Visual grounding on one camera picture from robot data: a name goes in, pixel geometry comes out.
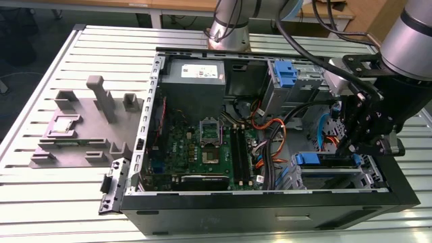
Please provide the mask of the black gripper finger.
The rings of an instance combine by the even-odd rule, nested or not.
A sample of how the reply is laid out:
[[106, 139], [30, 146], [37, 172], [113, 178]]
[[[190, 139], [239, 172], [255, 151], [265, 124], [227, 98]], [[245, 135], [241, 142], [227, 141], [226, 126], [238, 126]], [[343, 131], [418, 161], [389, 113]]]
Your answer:
[[359, 154], [403, 156], [405, 148], [395, 134], [403, 119], [379, 102], [357, 100], [353, 108], [353, 147]]
[[341, 104], [341, 123], [343, 124], [343, 136], [338, 143], [335, 155], [347, 155], [350, 153], [349, 146], [355, 141], [355, 127], [358, 113], [361, 111], [361, 100], [357, 96], [346, 96], [342, 98]]

